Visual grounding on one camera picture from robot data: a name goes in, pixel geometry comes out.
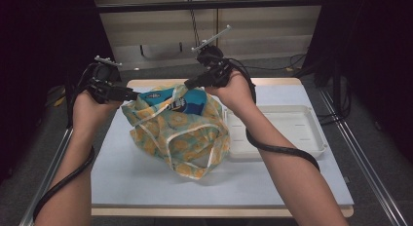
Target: black cable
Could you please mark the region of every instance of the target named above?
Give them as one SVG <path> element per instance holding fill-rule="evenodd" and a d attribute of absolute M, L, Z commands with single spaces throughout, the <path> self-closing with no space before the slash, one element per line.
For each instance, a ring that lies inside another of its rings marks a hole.
<path fill-rule="evenodd" d="M 327 126 L 327 125 L 331 125 L 331 124 L 334 124 L 336 122 L 342 121 L 350 115 L 351 109 L 352 109 L 352 88 L 351 88 L 349 82 L 346 81 L 346 93 L 345 93 L 344 101 L 343 101 L 343 105 L 342 105 L 342 110 L 341 110 L 342 113 L 341 114 L 331 113 L 331 114 L 328 114 L 328 115 L 317 115 L 318 117 L 321 117 L 321 119 L 319 119 L 319 124 L 321 126 Z M 325 119 L 327 119 L 329 117 L 335 117 L 335 118 L 331 121 L 323 122 Z"/>
<path fill-rule="evenodd" d="M 200 41 L 200 36 L 198 35 L 197 22 L 195 21 L 195 13 L 194 13 L 194 10 L 189 10 L 189 11 L 191 13 L 192 28 L 194 29 L 195 47 L 198 47 L 201 45 L 201 41 Z"/>
<path fill-rule="evenodd" d="M 269 152 L 283 153 L 286 155 L 292 155 L 292 156 L 303 158 L 309 161 L 311 164 L 314 165 L 314 167 L 316 167 L 317 170 L 319 170 L 319 163 L 317 163 L 317 160 L 309 153 L 303 150 L 300 150 L 300 149 L 293 149 L 293 148 L 282 147 L 282 146 L 265 145 L 255 140 L 255 138 L 252 137 L 252 135 L 249 133 L 248 130 L 245 130 L 245 133 L 246 133 L 246 139 L 248 139 L 249 143 L 251 143 L 251 145 L 255 146 L 256 148 L 260 150 L 269 151 Z"/>
<path fill-rule="evenodd" d="M 70 102 L 68 104 L 67 108 L 67 117 L 68 117 L 68 125 L 67 127 L 72 127 L 73 125 L 73 107 L 76 101 L 76 97 L 79 93 L 83 92 L 86 90 L 90 85 L 88 84 L 87 80 L 92 77 L 90 76 L 91 71 L 96 67 L 95 63 L 91 63 L 83 72 L 79 83 L 73 93 L 73 96 L 70 98 Z M 64 177 L 58 184 L 56 184 L 54 187 L 52 187 L 46 194 L 40 199 L 40 201 L 37 203 L 36 208 L 33 211 L 33 221 L 36 220 L 37 215 L 39 214 L 40 210 L 43 208 L 43 206 L 46 204 L 46 202 L 55 194 L 57 193 L 60 189 L 62 189 L 65 185 L 67 185 L 70 181 L 72 181 L 74 178 L 76 178 L 80 173 L 82 173 L 94 160 L 94 148 L 92 147 L 91 153 L 89 154 L 88 160 L 75 169 L 73 172 L 68 174 L 66 177 Z"/>
<path fill-rule="evenodd" d="M 67 185 L 70 181 L 76 178 L 80 173 L 82 173 L 94 160 L 94 148 L 92 147 L 91 153 L 89 154 L 88 160 L 75 169 L 72 173 L 68 174 L 64 177 L 58 184 L 56 184 L 53 188 L 51 188 L 37 203 L 36 208 L 33 211 L 33 221 L 36 220 L 37 215 L 39 214 L 40 210 L 46 204 L 46 202 L 60 189 L 62 189 L 65 185 Z"/>
<path fill-rule="evenodd" d="M 326 55 L 326 56 L 321 57 L 319 60 L 315 61 L 310 66 L 306 66 L 306 67 L 302 68 L 300 71 L 294 73 L 292 75 L 292 77 L 301 78 L 305 75 L 313 73 L 315 71 L 315 69 L 319 68 L 325 62 L 327 62 L 331 57 L 332 57 L 331 55 Z"/>
<path fill-rule="evenodd" d="M 293 59 L 294 57 L 298 57 L 298 56 L 301 56 L 301 57 L 298 58 L 297 60 L 295 60 L 294 62 L 292 62 L 292 59 Z M 305 57 L 305 56 L 306 56 L 306 54 L 299 54 L 299 55 L 291 56 L 290 59 L 289 59 L 290 65 L 285 66 L 285 67 L 266 68 L 266 67 L 257 67 L 257 66 L 245 66 L 245 68 L 254 68 L 254 69 L 271 70 L 271 71 L 285 70 L 286 68 L 294 68 L 294 65 L 297 64 L 297 63 L 298 63 L 303 57 Z M 228 58 L 228 59 L 231 59 L 231 60 L 235 60 L 235 61 L 237 61 L 237 62 L 240 62 L 239 60 L 236 60 L 236 59 L 234 59 L 234 58 Z"/>
<path fill-rule="evenodd" d="M 256 103 L 255 85 L 252 83 L 251 78 L 249 77 L 249 74 L 245 66 L 237 59 L 234 59 L 234 58 L 228 58 L 228 59 L 237 62 L 242 67 L 240 68 L 239 66 L 236 65 L 236 69 L 239 70 L 243 74 L 245 79 L 247 80 L 249 84 L 249 89 L 251 90 L 252 99 L 254 103 Z M 247 129 L 245 129 L 245 133 L 246 133 L 246 138 L 249 141 L 249 143 L 251 143 L 251 145 L 255 146 L 256 148 L 269 151 L 269 152 L 283 153 L 283 154 L 303 158 L 309 161 L 311 164 L 313 164 L 316 167 L 317 170 L 319 170 L 319 164 L 317 163 L 317 160 L 312 155 L 307 153 L 306 151 L 303 151 L 300 149 L 288 148 L 288 147 L 266 145 L 266 144 L 260 143 L 259 141 L 255 140 L 255 138 L 249 133 Z"/>

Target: aluminum rail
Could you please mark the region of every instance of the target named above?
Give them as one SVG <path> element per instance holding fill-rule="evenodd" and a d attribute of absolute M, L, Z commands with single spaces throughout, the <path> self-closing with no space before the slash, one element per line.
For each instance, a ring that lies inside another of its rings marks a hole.
<path fill-rule="evenodd" d="M 106 13 L 130 13 L 151 11 L 174 11 L 174 10 L 206 10 L 206 9 L 239 9 L 239 8 L 262 8 L 262 7 L 298 7 L 298 6 L 320 6 L 337 5 L 349 3 L 351 0 L 213 0 L 192 2 L 166 2 L 149 4 L 122 4 L 122 5 L 99 5 L 93 8 L 100 14 Z"/>
<path fill-rule="evenodd" d="M 40 184 L 36 195 L 33 197 L 33 200 L 31 201 L 29 207 L 27 208 L 19 226 L 33 225 L 33 211 L 36 208 L 36 205 L 39 202 L 39 200 L 48 191 L 49 186 L 52 183 L 52 180 L 57 172 L 57 168 L 61 160 L 63 159 L 64 153 L 67 149 L 67 145 L 69 144 L 69 140 L 71 136 L 72 136 L 72 128 L 66 129 L 66 132 L 64 133 L 64 136 L 61 139 L 60 145 L 58 146 L 56 154 L 54 158 L 52 159 L 49 169 L 46 172 L 46 175 L 43 178 L 43 181 Z"/>
<path fill-rule="evenodd" d="M 325 105 L 332 115 L 337 115 L 335 107 L 333 105 L 333 99 L 331 95 L 326 90 L 320 90 L 322 99 Z M 392 195 L 389 193 L 380 177 L 377 175 L 374 168 L 371 166 L 367 157 L 364 155 L 362 148 L 358 144 L 355 136 L 350 130 L 349 126 L 344 120 L 339 120 L 339 117 L 333 116 L 334 120 L 337 120 L 336 125 L 346 140 L 350 151 L 353 153 L 361 171 L 365 175 L 368 184 L 376 195 L 377 200 L 385 211 L 386 215 L 392 222 L 394 226 L 408 226 L 406 220 L 404 219 L 397 203 L 395 202 Z"/>

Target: patterned bag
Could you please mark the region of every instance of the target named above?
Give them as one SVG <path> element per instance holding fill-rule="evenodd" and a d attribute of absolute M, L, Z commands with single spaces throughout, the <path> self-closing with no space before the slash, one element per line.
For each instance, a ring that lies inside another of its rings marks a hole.
<path fill-rule="evenodd" d="M 222 107 L 201 89 L 158 87 L 122 110 L 134 127 L 131 136 L 137 147 L 183 176 L 200 179 L 229 151 Z"/>

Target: plastic tray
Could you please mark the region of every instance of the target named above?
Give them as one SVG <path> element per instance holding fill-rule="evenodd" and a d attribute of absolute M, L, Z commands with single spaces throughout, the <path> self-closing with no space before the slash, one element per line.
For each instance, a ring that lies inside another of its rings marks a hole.
<path fill-rule="evenodd" d="M 298 149 L 318 157 L 328 148 L 313 108 L 304 105 L 258 106 L 270 122 Z M 257 148 L 245 135 L 243 122 L 226 109 L 225 120 L 231 135 L 230 158 L 261 160 Z"/>

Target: cabinet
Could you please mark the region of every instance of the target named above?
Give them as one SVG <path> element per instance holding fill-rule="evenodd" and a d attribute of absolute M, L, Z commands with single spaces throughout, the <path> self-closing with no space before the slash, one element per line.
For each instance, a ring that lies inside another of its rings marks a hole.
<path fill-rule="evenodd" d="M 95 0 L 95 3 L 100 6 L 177 1 L 183 0 Z M 320 6 L 208 9 L 196 10 L 195 18 L 201 40 L 210 38 L 227 24 L 233 27 L 231 32 L 226 33 L 217 42 L 226 56 L 240 59 L 289 57 L 307 52 L 319 9 Z M 160 61 L 168 57 L 180 60 L 194 59 L 188 54 L 190 47 L 194 47 L 194 31 L 191 15 L 187 10 L 100 16 L 114 54 L 124 66 L 128 66 L 128 61 Z M 177 51 L 178 43 L 185 47 L 182 54 Z M 153 51 L 167 49 L 170 44 L 175 45 L 173 55 L 165 51 L 163 55 L 158 53 L 158 56 L 148 55 L 143 58 L 138 56 L 139 51 L 133 48 L 146 45 L 146 50 Z M 126 52 L 135 52 L 135 60 L 123 57 Z"/>

